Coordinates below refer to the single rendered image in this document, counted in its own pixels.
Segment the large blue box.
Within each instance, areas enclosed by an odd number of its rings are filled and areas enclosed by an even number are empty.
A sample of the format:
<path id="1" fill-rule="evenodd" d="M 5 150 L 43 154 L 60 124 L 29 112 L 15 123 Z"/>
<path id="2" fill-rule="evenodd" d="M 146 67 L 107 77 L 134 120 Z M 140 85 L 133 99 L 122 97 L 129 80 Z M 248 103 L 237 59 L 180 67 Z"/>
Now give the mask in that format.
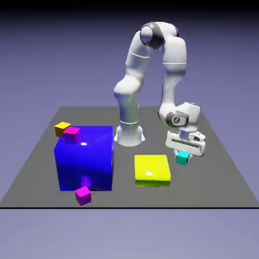
<path id="1" fill-rule="evenodd" d="M 72 126 L 81 129 L 80 141 L 67 144 L 64 136 L 54 148 L 61 191 L 83 186 L 90 190 L 111 191 L 114 169 L 113 127 Z"/>

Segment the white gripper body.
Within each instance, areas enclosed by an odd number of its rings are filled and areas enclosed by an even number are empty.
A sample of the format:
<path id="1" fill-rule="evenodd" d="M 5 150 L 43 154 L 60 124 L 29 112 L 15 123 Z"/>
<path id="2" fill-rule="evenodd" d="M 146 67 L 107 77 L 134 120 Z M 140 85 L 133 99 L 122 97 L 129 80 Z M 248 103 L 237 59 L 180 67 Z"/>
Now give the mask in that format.
<path id="1" fill-rule="evenodd" d="M 165 145 L 177 151 L 184 151 L 196 156 L 202 156 L 205 153 L 205 141 L 184 140 L 178 133 L 168 131 Z"/>

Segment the large yellow box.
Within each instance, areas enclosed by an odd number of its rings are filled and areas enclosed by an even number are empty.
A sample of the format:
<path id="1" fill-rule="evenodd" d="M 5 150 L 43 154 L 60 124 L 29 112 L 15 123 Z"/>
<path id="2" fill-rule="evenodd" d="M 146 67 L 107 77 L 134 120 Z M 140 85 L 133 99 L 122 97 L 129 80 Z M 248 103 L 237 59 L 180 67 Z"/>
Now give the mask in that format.
<path id="1" fill-rule="evenodd" d="M 167 187 L 171 173 L 166 155 L 135 155 L 136 187 Z"/>

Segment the small cyan cube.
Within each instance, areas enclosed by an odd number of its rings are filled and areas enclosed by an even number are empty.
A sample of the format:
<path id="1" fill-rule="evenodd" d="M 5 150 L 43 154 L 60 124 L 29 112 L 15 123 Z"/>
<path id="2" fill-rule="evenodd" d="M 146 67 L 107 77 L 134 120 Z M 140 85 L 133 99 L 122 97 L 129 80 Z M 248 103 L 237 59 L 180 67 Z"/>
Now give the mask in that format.
<path id="1" fill-rule="evenodd" d="M 190 158 L 190 153 L 179 151 L 176 156 L 176 163 L 180 165 L 187 165 Z"/>

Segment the small orange cube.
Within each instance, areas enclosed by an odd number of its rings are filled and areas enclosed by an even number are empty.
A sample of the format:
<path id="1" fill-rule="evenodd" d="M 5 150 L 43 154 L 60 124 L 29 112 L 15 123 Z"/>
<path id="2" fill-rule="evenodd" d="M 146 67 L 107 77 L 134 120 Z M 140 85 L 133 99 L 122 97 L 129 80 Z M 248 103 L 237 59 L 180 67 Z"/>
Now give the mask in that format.
<path id="1" fill-rule="evenodd" d="M 70 123 L 67 123 L 67 122 L 64 122 L 64 121 L 55 125 L 54 128 L 55 128 L 56 137 L 62 138 L 63 135 L 64 135 L 64 131 L 70 126 L 71 126 Z"/>

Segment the small magenta cube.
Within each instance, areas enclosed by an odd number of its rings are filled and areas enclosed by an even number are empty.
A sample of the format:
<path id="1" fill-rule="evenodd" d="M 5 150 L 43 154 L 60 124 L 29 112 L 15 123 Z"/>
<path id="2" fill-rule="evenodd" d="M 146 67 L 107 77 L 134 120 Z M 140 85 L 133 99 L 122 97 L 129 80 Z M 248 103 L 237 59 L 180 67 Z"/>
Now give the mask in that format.
<path id="1" fill-rule="evenodd" d="M 92 194 L 88 187 L 83 186 L 75 190 L 75 198 L 80 206 L 86 205 L 92 201 Z"/>
<path id="2" fill-rule="evenodd" d="M 81 129 L 78 127 L 68 127 L 64 133 L 64 141 L 67 144 L 76 144 L 81 138 Z"/>

